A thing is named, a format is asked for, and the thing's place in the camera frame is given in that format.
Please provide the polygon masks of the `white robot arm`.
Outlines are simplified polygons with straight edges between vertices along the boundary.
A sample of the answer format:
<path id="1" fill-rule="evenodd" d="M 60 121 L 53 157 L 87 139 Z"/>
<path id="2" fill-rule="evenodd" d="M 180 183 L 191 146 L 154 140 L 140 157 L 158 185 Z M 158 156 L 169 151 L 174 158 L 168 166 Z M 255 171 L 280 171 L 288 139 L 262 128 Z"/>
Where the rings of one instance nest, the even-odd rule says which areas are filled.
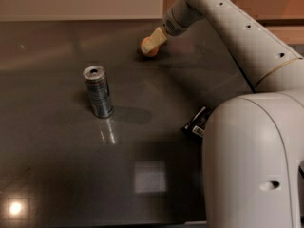
<path id="1" fill-rule="evenodd" d="M 253 91 L 209 117 L 202 170 L 207 228 L 301 228 L 304 58 L 232 0 L 178 0 L 141 50 L 205 18 Z"/>

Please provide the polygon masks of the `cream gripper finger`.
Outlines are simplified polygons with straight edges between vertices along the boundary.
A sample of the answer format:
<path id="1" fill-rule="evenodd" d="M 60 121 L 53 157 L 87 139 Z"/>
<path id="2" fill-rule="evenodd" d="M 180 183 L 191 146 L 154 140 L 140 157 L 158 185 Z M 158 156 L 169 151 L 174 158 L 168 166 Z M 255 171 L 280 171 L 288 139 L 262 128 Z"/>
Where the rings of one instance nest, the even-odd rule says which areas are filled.
<path id="1" fill-rule="evenodd" d="M 167 41 L 167 33 L 163 27 L 157 27 L 148 37 L 158 48 Z"/>

